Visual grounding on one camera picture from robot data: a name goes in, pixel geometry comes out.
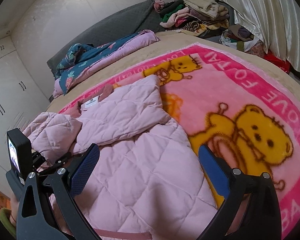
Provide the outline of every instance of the cartoon bear blanket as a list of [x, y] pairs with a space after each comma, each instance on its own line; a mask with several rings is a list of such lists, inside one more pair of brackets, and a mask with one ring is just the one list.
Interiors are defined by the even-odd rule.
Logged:
[[[165, 111], [184, 128], [195, 153], [207, 143], [231, 167], [271, 175], [284, 238], [300, 218], [300, 103], [250, 63], [196, 43], [130, 67], [60, 113], [105, 83], [116, 88], [151, 74], [160, 79]], [[220, 206], [223, 199], [214, 196]]]

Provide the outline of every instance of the textured blue pad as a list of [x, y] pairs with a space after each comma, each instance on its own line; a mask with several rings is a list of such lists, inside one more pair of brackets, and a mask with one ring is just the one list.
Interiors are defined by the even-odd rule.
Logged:
[[227, 199], [230, 193], [229, 179], [204, 145], [199, 148], [199, 161], [218, 195]]
[[100, 150], [98, 145], [95, 145], [91, 151], [87, 154], [75, 174], [71, 179], [71, 197], [81, 194], [83, 191], [94, 167], [99, 161]]

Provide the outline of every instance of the green sleeve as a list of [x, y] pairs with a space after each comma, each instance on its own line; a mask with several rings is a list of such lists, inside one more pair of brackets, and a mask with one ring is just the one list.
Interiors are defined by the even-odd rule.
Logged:
[[15, 227], [10, 223], [11, 210], [7, 208], [0, 209], [0, 221], [9, 233], [16, 239], [17, 231]]

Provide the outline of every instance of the beige bed sheet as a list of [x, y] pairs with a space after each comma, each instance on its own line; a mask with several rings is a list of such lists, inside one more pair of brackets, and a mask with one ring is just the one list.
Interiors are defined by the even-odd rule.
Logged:
[[186, 47], [195, 42], [211, 46], [217, 49], [222, 49], [228, 51], [233, 55], [236, 55], [253, 65], [261, 68], [269, 76], [273, 77], [279, 81], [284, 87], [286, 87], [294, 96], [300, 101], [300, 85], [294, 81], [289, 75], [279, 69], [272, 63], [253, 55], [246, 54], [244, 52], [217, 44], [211, 41], [206, 41], [197, 37], [189, 36], [183, 33], [175, 32], [161, 32], [156, 34], [161, 41], [158, 41], [146, 48], [140, 49], [119, 61], [111, 64], [110, 66], [100, 70], [95, 73], [84, 82], [77, 85], [65, 96], [60, 96], [54, 99], [49, 105], [47, 112], [59, 112], [64, 106], [76, 99], [79, 95], [85, 92], [87, 89], [93, 87], [94, 85], [110, 78], [111, 76], [122, 72], [126, 68], [142, 62], [146, 59], [157, 57], [161, 54], [167, 53], [169, 51], [174, 51]]

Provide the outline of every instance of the quilted pink jacket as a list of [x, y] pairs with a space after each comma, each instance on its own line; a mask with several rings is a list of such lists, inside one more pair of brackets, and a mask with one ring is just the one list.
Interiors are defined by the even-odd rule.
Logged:
[[42, 113], [24, 134], [51, 163], [69, 149], [100, 146], [100, 160], [75, 197], [93, 228], [194, 240], [217, 211], [186, 133], [162, 109], [157, 76], [115, 89], [77, 119]]

